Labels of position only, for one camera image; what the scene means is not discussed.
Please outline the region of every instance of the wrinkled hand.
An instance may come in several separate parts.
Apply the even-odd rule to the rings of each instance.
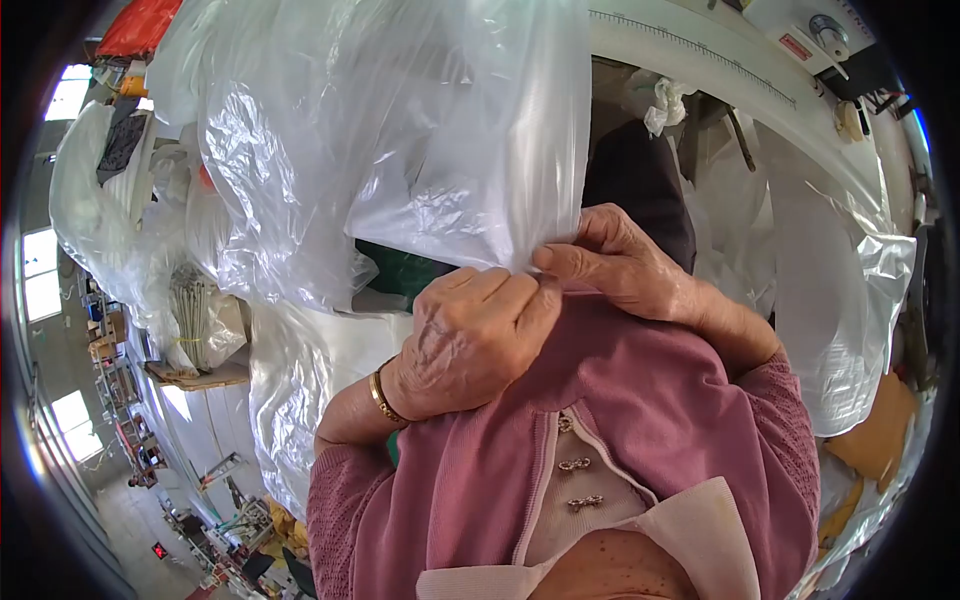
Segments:
[[[596,288],[643,319],[692,324],[696,285],[616,204],[581,213],[577,240],[537,248],[533,264],[560,281]]]
[[[458,269],[414,300],[414,333],[381,371],[383,392],[407,420],[465,411],[520,378],[560,316],[561,288],[506,269]]]

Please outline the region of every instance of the cardboard box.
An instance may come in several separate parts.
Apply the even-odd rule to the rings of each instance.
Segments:
[[[107,313],[107,333],[113,336],[113,341],[119,344],[127,341],[127,321],[122,310]]]
[[[139,363],[139,365],[158,386],[173,385],[185,392],[222,388],[250,381],[250,369],[230,361],[225,362],[208,374],[201,374],[199,377],[192,379],[178,375],[165,362],[151,360],[146,363]]]

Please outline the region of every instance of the window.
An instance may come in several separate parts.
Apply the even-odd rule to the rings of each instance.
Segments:
[[[54,90],[54,99],[50,101],[46,121],[76,119],[84,107],[86,91],[90,88],[93,69],[85,64],[71,64],[63,70],[60,83]]]
[[[59,313],[57,234],[51,228],[23,236],[23,276],[27,321],[32,323]]]
[[[50,405],[57,420],[57,427],[66,442],[66,447],[78,463],[85,461],[104,449],[100,438],[93,433],[93,422],[86,412],[84,397],[80,391],[64,396]]]

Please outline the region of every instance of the beige collar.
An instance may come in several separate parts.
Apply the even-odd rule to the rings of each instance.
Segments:
[[[684,568],[701,600],[758,600],[754,555],[733,494],[714,477],[673,495],[614,529],[638,531]],[[534,566],[497,564],[423,571],[419,600],[526,598],[567,551]]]

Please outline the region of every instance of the black chair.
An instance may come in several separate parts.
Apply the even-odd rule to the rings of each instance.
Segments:
[[[311,598],[316,598],[317,589],[313,585],[313,570],[301,563],[286,546],[283,546],[283,560],[287,562],[287,568],[290,569],[290,574],[300,587],[300,591]]]

